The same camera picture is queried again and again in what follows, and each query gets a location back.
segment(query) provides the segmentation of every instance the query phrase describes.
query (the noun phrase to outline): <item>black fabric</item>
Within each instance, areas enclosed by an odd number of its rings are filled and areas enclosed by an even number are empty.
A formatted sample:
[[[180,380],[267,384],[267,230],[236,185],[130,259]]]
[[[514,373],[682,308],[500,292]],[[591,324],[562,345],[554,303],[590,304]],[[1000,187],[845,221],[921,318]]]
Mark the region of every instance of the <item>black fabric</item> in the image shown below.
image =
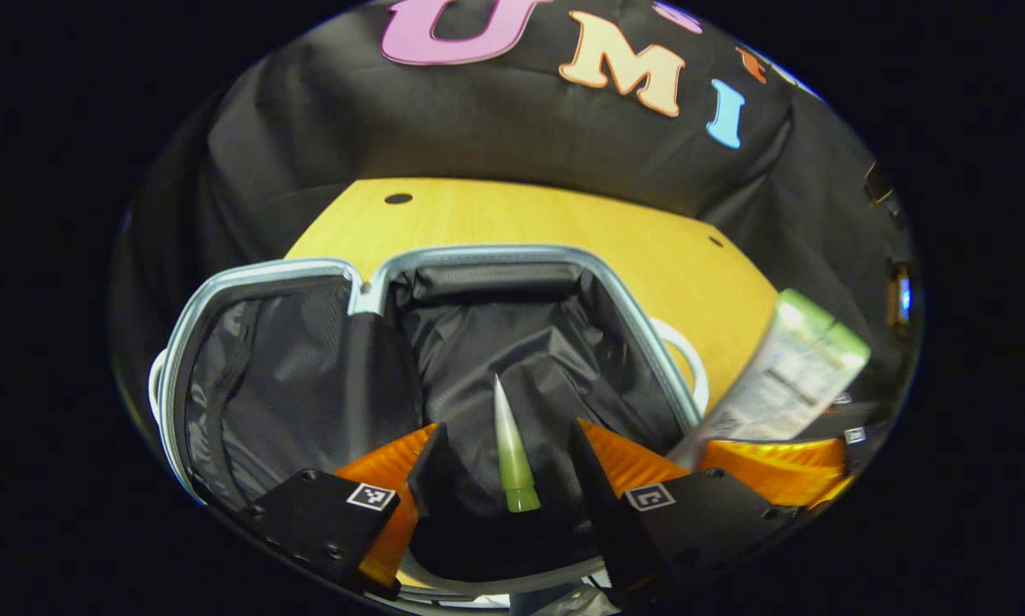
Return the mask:
[[[426,421],[447,424],[455,457],[416,486],[429,509],[412,543],[419,564],[442,577],[493,581],[596,557],[567,452],[574,417],[657,453],[682,437],[603,286],[572,265],[441,266],[403,274],[388,295],[414,350]],[[543,505],[530,514],[505,507],[495,374]]]
[[[189,456],[216,499],[249,504],[302,468],[333,473],[422,424],[402,336],[345,317],[347,282],[221,312],[184,406]]]
[[[145,424],[150,360],[189,293],[219,270],[283,256],[357,178],[543,183],[691,215],[719,227],[775,287],[798,289],[862,336],[885,378],[903,363],[886,334],[881,268],[910,256],[910,242],[869,203],[872,155],[775,70],[767,83],[752,78],[731,36],[705,20],[693,34],[649,1],[556,0],[537,4],[496,58],[404,66],[380,53],[391,4],[361,5],[251,67],[194,114],[146,179],[117,254],[111,328]],[[469,38],[492,7],[449,4],[435,32]],[[658,44],[684,57],[681,115],[564,80],[557,67],[579,36],[571,8],[617,24],[634,50]],[[711,79],[746,100],[737,151],[706,133]]]

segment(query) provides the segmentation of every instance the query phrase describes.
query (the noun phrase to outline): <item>white handle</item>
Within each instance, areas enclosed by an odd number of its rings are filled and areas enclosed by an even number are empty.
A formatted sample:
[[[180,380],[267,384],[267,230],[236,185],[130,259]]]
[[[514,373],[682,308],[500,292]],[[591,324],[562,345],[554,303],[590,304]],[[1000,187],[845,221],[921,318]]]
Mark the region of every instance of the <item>white handle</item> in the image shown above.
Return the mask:
[[[703,366],[703,360],[701,360],[699,352],[696,351],[696,347],[692,346],[692,343],[688,342],[688,338],[684,338],[684,334],[676,331],[669,324],[666,324],[665,321],[661,321],[660,319],[650,319],[650,321],[652,321],[654,329],[657,330],[657,335],[666,343],[674,346],[676,351],[680,351],[681,355],[684,355],[684,359],[687,360],[688,366],[691,367],[691,373],[696,377],[696,389],[691,395],[696,402],[697,418],[699,418],[700,422],[703,421],[703,413],[706,412],[706,405],[711,400],[711,386],[706,377],[706,367]]]
[[[156,356],[152,363],[152,371],[148,373],[148,402],[152,405],[152,414],[156,416],[156,425],[159,424],[159,376],[162,374],[163,366],[167,363],[167,351],[163,348],[162,354]]]

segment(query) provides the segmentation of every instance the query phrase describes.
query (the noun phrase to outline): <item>black fabric backdrop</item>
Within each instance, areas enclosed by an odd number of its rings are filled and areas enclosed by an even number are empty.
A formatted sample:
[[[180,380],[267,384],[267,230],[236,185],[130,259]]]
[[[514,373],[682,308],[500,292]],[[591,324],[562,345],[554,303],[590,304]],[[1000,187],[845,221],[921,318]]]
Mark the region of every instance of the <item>black fabric backdrop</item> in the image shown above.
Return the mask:
[[[367,613],[191,505],[122,410],[101,327],[150,161],[220,85],[336,10],[0,3],[0,613]],[[860,133],[934,274],[908,412],[863,483],[789,546],[655,613],[1025,613],[1025,386],[986,388],[1025,383],[1025,3],[692,11]]]
[[[735,38],[709,23],[693,34],[650,0],[536,5],[505,54],[438,67],[380,53],[393,3],[318,25],[224,83],[132,200],[109,324],[119,381],[146,423],[148,368],[196,286],[227,268],[282,257],[337,191],[387,176],[543,183],[705,220],[776,288],[797,289],[857,332],[871,347],[873,374],[893,380],[903,354],[884,326],[888,261],[911,257],[910,236],[885,205],[869,204],[873,157],[824,102],[770,67],[758,83]],[[574,8],[612,19],[634,49],[658,44],[685,58],[679,117],[557,74],[577,48]],[[435,34],[464,39],[485,28],[490,10],[450,4]],[[746,100],[740,149],[706,133],[711,79]]]

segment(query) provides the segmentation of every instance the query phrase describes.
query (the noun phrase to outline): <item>colorful foam letter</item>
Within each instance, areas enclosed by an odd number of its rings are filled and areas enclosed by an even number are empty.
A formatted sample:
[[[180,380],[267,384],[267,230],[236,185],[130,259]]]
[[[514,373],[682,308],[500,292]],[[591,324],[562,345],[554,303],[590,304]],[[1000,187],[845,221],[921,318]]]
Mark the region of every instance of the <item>colorful foam letter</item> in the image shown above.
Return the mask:
[[[740,136],[737,135],[737,127],[740,124],[740,108],[744,107],[744,96],[729,87],[727,83],[720,80],[712,80],[711,85],[719,90],[719,107],[714,122],[706,125],[706,131],[711,133],[721,143],[729,148],[740,148]]]
[[[699,24],[699,19],[685,13],[680,8],[669,7],[665,3],[653,3],[653,10],[657,11],[658,15],[670,20],[670,23],[680,25],[681,28],[690,30],[696,34],[703,33],[703,27]]]
[[[755,59],[755,55],[749,54],[746,49],[740,47],[734,47],[734,49],[740,51],[740,61],[744,65],[744,69],[760,83],[767,83],[768,78],[764,77],[766,68],[760,66],[760,63]]]
[[[433,35],[445,7],[455,0],[403,0],[383,31],[383,55],[404,65],[465,65],[496,58],[520,42],[537,3],[552,0],[497,0],[489,24],[474,39],[443,40]]]
[[[684,58],[660,45],[650,45],[634,54],[617,25],[580,11],[570,11],[570,16],[582,26],[582,32],[572,63],[559,67],[562,77],[579,85],[604,87],[608,77],[602,69],[607,59],[619,94],[629,94],[645,80],[638,92],[642,105],[667,117],[681,115],[675,91]]]
[[[786,73],[786,71],[783,70],[783,68],[781,66],[778,66],[774,61],[771,61],[771,59],[768,59],[767,55],[761,54],[755,49],[751,49],[750,52],[751,52],[751,54],[754,54],[756,58],[763,59],[764,64],[766,64],[767,66],[771,67],[771,70],[774,70],[775,73],[778,73],[779,77],[782,77],[783,81],[786,81],[786,83],[789,83],[790,85],[793,85],[794,87],[799,87],[799,89],[806,90],[806,92],[809,92],[809,93],[813,94],[817,98],[821,98],[821,95],[819,95],[816,92],[814,92],[813,90],[811,90],[808,85],[806,85],[805,83],[802,83],[801,81],[797,81],[797,78],[794,78],[793,75],[791,75],[789,73]]]

